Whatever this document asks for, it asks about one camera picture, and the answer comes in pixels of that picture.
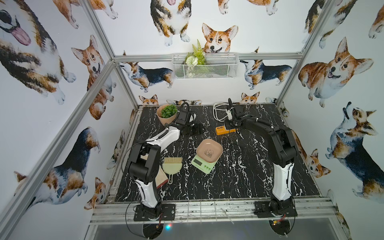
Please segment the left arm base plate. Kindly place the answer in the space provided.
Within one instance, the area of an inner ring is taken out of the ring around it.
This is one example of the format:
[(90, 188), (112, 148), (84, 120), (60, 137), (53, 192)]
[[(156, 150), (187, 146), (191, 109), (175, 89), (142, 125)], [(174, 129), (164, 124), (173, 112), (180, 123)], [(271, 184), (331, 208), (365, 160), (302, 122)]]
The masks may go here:
[(175, 213), (175, 204), (158, 203), (154, 208), (149, 208), (143, 204), (140, 204), (136, 206), (134, 221), (173, 221), (175, 219)]

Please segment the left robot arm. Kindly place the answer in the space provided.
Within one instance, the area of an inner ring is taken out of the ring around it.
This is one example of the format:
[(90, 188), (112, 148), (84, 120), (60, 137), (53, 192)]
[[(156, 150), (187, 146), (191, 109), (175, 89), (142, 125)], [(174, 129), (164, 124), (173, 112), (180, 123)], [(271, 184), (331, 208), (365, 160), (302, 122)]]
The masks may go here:
[(133, 144), (122, 173), (130, 177), (137, 185), (142, 210), (159, 214), (162, 199), (156, 186), (156, 176), (160, 169), (161, 154), (170, 144), (180, 138), (181, 131), (192, 126), (198, 113), (191, 110), (179, 110), (176, 119), (165, 124), (164, 130), (147, 140)]

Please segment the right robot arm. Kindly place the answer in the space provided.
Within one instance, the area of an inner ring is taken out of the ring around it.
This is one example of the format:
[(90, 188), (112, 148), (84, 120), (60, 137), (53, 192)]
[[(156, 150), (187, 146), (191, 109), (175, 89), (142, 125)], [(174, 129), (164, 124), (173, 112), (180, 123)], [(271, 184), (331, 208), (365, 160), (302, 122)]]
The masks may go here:
[(238, 113), (231, 99), (226, 107), (228, 119), (225, 125), (231, 129), (246, 129), (265, 140), (268, 150), (268, 159), (274, 166), (274, 181), (271, 200), (267, 209), (262, 213), (270, 212), (274, 216), (296, 216), (295, 199), (291, 191), (292, 172), (295, 160), (299, 158), (299, 149), (296, 145), (292, 129), (288, 127), (274, 127), (270, 123), (255, 116)]

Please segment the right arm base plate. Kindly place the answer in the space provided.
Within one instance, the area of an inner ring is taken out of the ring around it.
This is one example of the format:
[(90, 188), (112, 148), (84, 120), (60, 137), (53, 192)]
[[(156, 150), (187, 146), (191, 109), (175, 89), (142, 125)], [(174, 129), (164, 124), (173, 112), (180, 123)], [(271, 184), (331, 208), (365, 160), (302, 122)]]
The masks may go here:
[(297, 211), (294, 209), (293, 202), (290, 201), (261, 201), (254, 202), (254, 215), (258, 218), (282, 218), (296, 217)]

